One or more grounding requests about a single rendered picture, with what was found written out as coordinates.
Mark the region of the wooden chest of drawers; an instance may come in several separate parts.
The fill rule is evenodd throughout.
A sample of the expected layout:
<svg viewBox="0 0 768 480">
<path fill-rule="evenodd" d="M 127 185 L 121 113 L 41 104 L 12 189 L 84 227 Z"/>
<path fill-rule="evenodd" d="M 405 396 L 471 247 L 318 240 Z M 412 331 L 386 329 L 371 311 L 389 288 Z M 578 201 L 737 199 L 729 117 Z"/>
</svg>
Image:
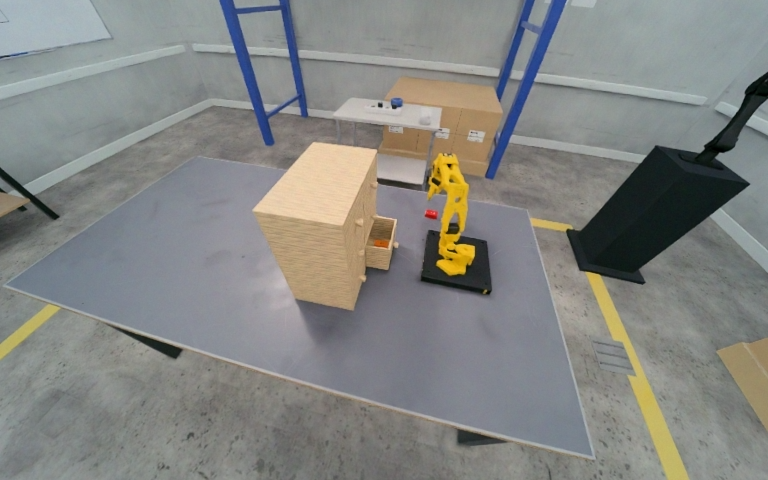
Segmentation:
<svg viewBox="0 0 768 480">
<path fill-rule="evenodd" d="M 296 299 L 354 310 L 344 224 L 377 150 L 316 143 L 253 213 Z"/>
</svg>

